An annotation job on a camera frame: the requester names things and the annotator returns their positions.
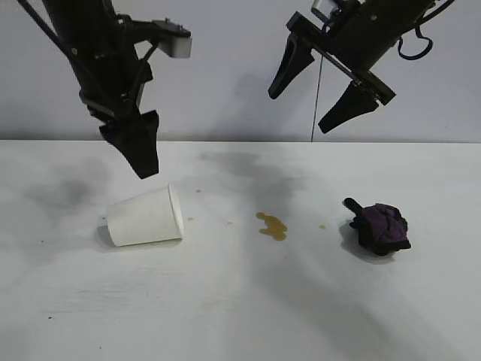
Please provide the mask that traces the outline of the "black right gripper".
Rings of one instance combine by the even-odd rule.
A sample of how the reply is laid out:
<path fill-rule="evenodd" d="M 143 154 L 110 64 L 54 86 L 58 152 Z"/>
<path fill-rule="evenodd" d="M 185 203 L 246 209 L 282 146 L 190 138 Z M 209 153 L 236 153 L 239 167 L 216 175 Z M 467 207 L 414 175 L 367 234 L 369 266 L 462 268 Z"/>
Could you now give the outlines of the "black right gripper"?
<path fill-rule="evenodd" d="M 376 99 L 387 105 L 395 93 L 371 73 L 371 68 L 416 24 L 431 4 L 431 1 L 417 0 L 348 1 L 327 31 L 295 12 L 286 24 L 291 34 L 268 95 L 277 99 L 292 80 L 314 62 L 312 51 L 316 50 L 328 59 L 336 59 L 334 64 L 353 80 L 319 121 L 322 133 L 374 112 L 378 108 Z M 374 98 L 356 83 L 367 88 Z"/>

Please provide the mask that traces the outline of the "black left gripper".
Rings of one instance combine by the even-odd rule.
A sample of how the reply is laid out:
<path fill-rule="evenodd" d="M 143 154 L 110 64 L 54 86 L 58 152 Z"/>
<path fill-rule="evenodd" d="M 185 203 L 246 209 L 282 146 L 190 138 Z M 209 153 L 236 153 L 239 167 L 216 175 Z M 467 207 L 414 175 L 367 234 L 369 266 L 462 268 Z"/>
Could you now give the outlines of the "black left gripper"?
<path fill-rule="evenodd" d="M 102 138 L 145 179 L 159 173 L 156 148 L 159 115 L 142 114 L 138 103 L 144 84 L 153 79 L 147 53 L 135 45 L 153 43 L 152 24 L 63 24 L 62 44 L 80 84 L 80 99 L 101 122 Z"/>

